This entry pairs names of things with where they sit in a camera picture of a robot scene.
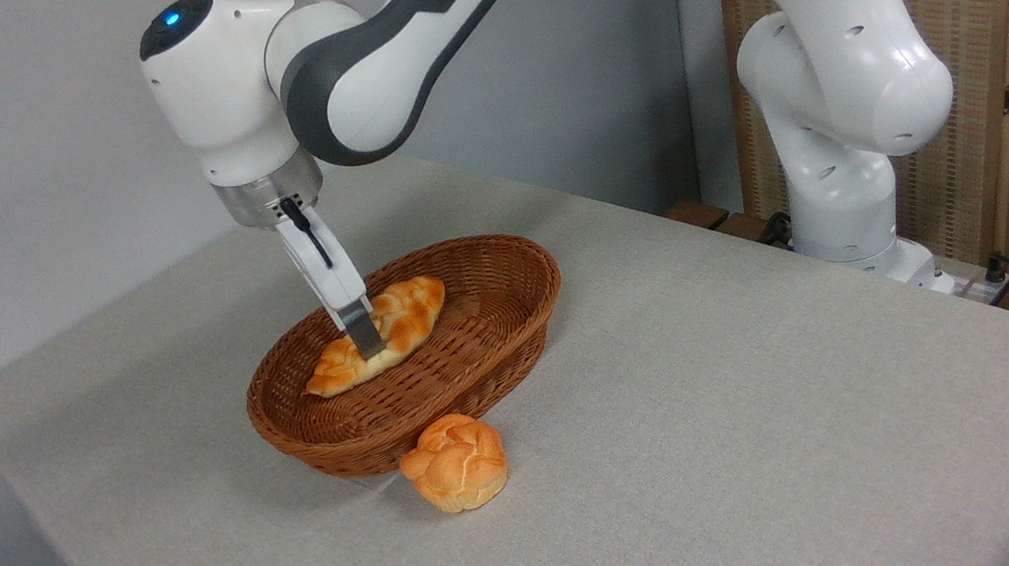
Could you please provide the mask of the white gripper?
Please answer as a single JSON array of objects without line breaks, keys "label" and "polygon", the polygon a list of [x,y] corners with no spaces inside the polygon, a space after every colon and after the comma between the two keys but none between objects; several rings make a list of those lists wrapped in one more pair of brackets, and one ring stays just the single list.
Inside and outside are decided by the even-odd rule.
[{"label": "white gripper", "polygon": [[316,208],[311,204],[299,206],[294,198],[279,200],[272,212],[277,218],[275,231],[291,261],[314,290],[319,303],[352,341],[360,357],[376,357],[386,345],[371,318],[372,301],[357,266],[335,233]]}]

